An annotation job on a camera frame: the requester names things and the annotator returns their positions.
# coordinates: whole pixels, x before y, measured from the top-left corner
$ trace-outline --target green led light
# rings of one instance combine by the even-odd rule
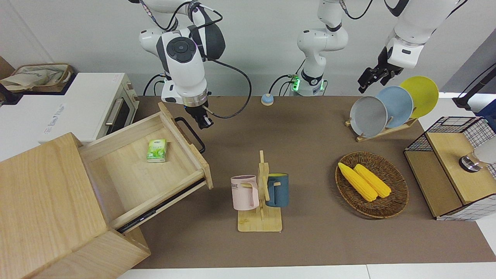
[[[300,79],[295,77],[295,81],[293,81],[293,91],[297,92],[300,89]]]

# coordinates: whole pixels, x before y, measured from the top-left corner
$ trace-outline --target woven basket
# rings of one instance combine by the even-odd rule
[[[374,218],[389,218],[400,214],[408,203],[408,187],[401,173],[383,157],[365,151],[347,154],[339,162],[354,168],[360,163],[391,188],[386,198],[367,202],[344,178],[336,166],[336,185],[344,200],[358,212]]]

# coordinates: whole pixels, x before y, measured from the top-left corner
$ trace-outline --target wooden cabinet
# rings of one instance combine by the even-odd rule
[[[150,255],[139,225],[196,189],[209,166],[165,106],[82,146],[71,133],[0,162],[0,278],[116,278]],[[152,139],[167,161],[147,163]]]
[[[463,133],[425,133],[432,151],[405,151],[432,215],[476,220],[496,211],[496,180],[487,168],[463,170],[458,159],[474,150]]]

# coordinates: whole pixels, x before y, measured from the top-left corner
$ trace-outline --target plate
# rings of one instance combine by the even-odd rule
[[[360,163],[391,188],[388,197],[377,197],[375,201],[367,202],[344,178],[336,165],[335,179],[339,193],[356,211],[382,219],[396,216],[405,209],[408,203],[408,187],[401,173],[388,160],[374,153],[358,151],[345,155],[339,162],[351,168]]]
[[[351,128],[364,138],[377,136],[387,122],[387,110],[377,98],[365,96],[356,101],[350,111]]]
[[[413,99],[415,111],[412,118],[419,118],[431,112],[439,99],[437,85],[425,76],[413,76],[400,84]]]
[[[386,106],[387,116],[393,117],[387,128],[403,125],[412,115],[413,100],[408,91],[399,86],[389,86],[377,94],[377,99]]]

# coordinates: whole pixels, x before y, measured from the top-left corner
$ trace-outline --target oven window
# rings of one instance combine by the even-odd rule
[[[114,124],[112,126],[109,126],[109,129],[107,130],[107,135],[124,128],[128,115],[129,115],[129,106],[124,101],[121,106],[121,109],[117,114],[117,118]]]

